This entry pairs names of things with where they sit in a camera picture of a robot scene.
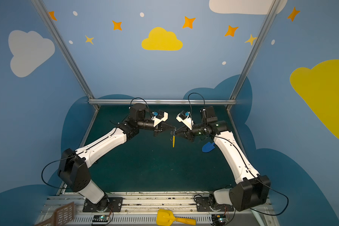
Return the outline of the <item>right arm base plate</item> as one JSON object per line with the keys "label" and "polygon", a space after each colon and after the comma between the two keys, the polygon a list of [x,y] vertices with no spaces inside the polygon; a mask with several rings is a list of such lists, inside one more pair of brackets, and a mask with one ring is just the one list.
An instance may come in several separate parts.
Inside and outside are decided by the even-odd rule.
{"label": "right arm base plate", "polygon": [[227,204],[218,204],[214,196],[195,195],[193,200],[198,212],[234,212],[234,207]]}

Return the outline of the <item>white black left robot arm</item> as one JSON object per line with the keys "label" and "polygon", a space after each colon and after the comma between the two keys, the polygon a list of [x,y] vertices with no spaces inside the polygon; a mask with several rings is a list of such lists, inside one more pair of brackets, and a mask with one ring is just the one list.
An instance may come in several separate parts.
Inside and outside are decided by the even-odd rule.
{"label": "white black left robot arm", "polygon": [[169,114],[159,110],[152,112],[142,103],[129,107],[129,115],[109,133],[94,142],[76,150],[67,149],[60,159],[58,176],[74,192],[93,204],[106,204],[107,195],[92,180],[89,168],[101,157],[119,145],[139,134],[140,130],[154,131],[154,134],[170,130],[166,124]]}

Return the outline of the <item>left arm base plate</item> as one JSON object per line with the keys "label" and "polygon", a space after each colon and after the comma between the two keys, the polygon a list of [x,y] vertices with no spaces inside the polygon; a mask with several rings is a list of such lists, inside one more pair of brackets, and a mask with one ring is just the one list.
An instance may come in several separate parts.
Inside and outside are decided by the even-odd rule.
{"label": "left arm base plate", "polygon": [[109,213],[109,212],[120,212],[122,208],[123,198],[122,197],[108,197],[102,199],[99,203],[94,204],[88,199],[84,202],[83,212],[84,213]]}

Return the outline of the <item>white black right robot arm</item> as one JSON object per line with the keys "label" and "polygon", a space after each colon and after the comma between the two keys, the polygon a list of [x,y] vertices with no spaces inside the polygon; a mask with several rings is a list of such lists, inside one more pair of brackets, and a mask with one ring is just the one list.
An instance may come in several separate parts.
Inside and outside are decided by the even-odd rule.
{"label": "white black right robot arm", "polygon": [[180,112],[176,119],[184,125],[176,135],[191,142],[196,136],[209,136],[224,155],[234,175],[236,185],[230,189],[213,192],[217,204],[232,205],[237,211],[243,211],[266,202],[271,181],[268,176],[260,175],[248,161],[237,144],[233,132],[225,121],[219,121],[212,106],[200,110],[202,122],[196,124],[190,112]]}

